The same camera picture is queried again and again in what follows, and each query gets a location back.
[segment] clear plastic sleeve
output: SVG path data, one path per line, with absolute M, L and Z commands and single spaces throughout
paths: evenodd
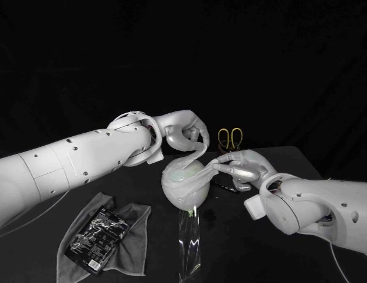
M 200 283 L 198 212 L 180 210 L 180 283 Z

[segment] scissors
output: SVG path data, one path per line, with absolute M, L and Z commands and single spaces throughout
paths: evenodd
M 240 141 L 239 141 L 239 143 L 234 145 L 234 140 L 233 140 L 233 132 L 236 131 L 236 130 L 239 130 L 239 132 L 240 132 Z M 221 141 L 220 141 L 220 132 L 226 132 L 226 134 L 227 134 L 227 138 L 226 138 L 226 146 L 221 144 Z M 218 130 L 218 133 L 217 133 L 217 139 L 218 139 L 218 143 L 220 143 L 220 145 L 221 145 L 221 147 L 224 147 L 226 149 L 229 148 L 229 143 L 231 142 L 231 148 L 234 149 L 239 145 L 240 145 L 240 143 L 242 143 L 242 140 L 243 140 L 243 132 L 242 132 L 242 129 L 240 128 L 234 128 L 233 130 L 231 130 L 231 132 L 230 132 L 230 136 L 229 136 L 229 131 L 227 131 L 227 129 L 220 129 Z

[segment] black package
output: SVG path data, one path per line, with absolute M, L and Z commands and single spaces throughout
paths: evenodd
M 123 220 L 100 206 L 67 246 L 66 257 L 95 276 L 109 261 L 128 227 Z

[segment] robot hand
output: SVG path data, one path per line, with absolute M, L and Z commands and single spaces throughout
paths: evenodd
M 250 149 L 230 152 L 217 157 L 218 163 L 231 161 L 229 165 L 213 164 L 213 169 L 233 176 L 233 184 L 240 192 L 250 190 L 250 182 L 256 188 L 273 174 L 276 170 L 262 155 Z
M 193 111 L 181 110 L 152 118 L 157 121 L 161 135 L 167 136 L 167 143 L 175 150 L 181 152 L 201 150 L 204 146 L 201 142 L 197 142 L 198 134 L 203 143 L 208 146 L 206 125 Z

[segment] microfiber towel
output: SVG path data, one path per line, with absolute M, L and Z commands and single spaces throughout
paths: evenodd
M 123 208 L 115 209 L 113 197 L 97 193 L 86 207 L 82 209 L 60 242 L 57 251 L 57 283 L 76 283 L 90 273 L 66 257 L 64 251 L 74 235 L 83 228 L 87 220 L 100 206 L 112 211 L 129 225 L 129 230 L 119 242 L 118 249 L 103 267 L 103 271 L 118 270 L 126 275 L 145 276 L 144 267 L 146 259 L 146 220 L 151 213 L 148 205 L 131 203 Z

